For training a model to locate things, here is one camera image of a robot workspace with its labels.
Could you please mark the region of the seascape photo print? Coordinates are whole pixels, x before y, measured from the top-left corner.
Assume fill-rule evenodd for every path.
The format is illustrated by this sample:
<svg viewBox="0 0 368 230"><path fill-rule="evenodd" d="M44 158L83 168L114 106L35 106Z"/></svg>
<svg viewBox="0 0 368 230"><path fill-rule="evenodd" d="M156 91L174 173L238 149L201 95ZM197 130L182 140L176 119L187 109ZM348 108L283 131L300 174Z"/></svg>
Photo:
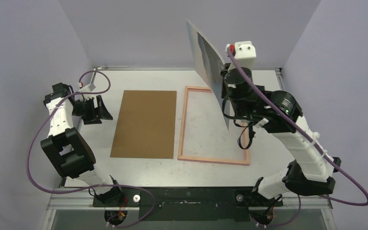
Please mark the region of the seascape photo print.
<svg viewBox="0 0 368 230"><path fill-rule="evenodd" d="M221 71L224 69L223 58L203 33L189 20L186 21L193 65L196 73L212 90L220 106L222 106Z"/></svg>

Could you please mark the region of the clear acrylic sheet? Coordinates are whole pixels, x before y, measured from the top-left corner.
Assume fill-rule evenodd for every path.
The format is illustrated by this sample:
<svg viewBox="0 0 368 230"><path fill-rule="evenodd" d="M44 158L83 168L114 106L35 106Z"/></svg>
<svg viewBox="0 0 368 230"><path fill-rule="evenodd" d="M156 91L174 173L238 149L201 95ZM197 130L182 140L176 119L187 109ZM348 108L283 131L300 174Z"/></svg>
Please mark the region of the clear acrylic sheet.
<svg viewBox="0 0 368 230"><path fill-rule="evenodd" d="M242 129L227 123L212 92L188 92L182 155L185 157L245 160L237 139Z"/></svg>

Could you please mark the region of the brown cardboard backing board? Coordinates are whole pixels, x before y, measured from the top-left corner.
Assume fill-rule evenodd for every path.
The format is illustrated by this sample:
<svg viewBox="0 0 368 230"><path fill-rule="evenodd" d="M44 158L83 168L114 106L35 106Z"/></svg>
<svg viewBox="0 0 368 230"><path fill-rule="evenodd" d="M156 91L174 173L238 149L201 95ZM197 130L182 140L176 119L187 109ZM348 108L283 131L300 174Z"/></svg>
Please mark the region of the brown cardboard backing board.
<svg viewBox="0 0 368 230"><path fill-rule="evenodd" d="M173 159L176 91L125 90L112 158Z"/></svg>

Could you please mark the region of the pink wooden picture frame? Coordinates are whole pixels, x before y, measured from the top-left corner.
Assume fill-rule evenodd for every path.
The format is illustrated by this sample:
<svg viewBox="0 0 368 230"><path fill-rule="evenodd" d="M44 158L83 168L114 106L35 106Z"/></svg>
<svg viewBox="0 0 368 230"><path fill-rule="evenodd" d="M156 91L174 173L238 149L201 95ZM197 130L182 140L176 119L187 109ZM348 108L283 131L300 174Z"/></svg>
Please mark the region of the pink wooden picture frame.
<svg viewBox="0 0 368 230"><path fill-rule="evenodd" d="M187 113L187 104L188 104L188 94L189 94L189 92L212 93L212 90L208 87L185 86L177 159L180 160L180 161L192 161L192 162L202 162L202 163L218 163L218 164L244 165L244 166L250 165L251 158L250 158L250 150L249 149L246 149L246 150L242 151L243 156L244 156L243 160L206 158L206 157L195 157L195 156L184 156L183 155L185 125L186 125L186 113Z"/></svg>

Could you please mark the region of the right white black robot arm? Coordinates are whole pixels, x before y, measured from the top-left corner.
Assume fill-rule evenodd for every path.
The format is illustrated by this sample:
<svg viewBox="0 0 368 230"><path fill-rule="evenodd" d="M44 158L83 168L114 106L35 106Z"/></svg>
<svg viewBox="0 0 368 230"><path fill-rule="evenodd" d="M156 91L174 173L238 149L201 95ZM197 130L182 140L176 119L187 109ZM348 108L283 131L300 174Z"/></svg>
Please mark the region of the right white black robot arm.
<svg viewBox="0 0 368 230"><path fill-rule="evenodd" d="M252 191L253 202L262 206L286 192L301 196L332 194L336 183L332 174L337 170L325 159L327 153L320 153L316 149L319 133L309 129L295 97L286 91L267 91L264 86L257 86L285 116L310 136L310 141L259 97L237 69L222 69L220 75L223 77L222 105L230 101L234 110L233 116L225 117L233 121L244 120L250 138L254 137L254 126L263 128L280 140L294 157L285 170L257 180Z"/></svg>

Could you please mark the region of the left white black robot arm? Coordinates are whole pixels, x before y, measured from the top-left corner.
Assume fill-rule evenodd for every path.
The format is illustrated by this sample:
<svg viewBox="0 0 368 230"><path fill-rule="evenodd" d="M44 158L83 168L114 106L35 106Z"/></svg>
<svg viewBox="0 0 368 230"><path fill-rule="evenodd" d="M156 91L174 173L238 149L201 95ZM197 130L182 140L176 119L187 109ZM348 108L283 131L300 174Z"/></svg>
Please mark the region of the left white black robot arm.
<svg viewBox="0 0 368 230"><path fill-rule="evenodd" d="M101 124L112 120L100 95L76 100L69 85L52 85L52 93L45 96L43 103L52 114L47 138L40 142L57 173L97 186L94 197L103 205L118 206L124 200L122 189L110 175L101 173L95 166L93 150L73 125L72 118L80 117L84 124Z"/></svg>

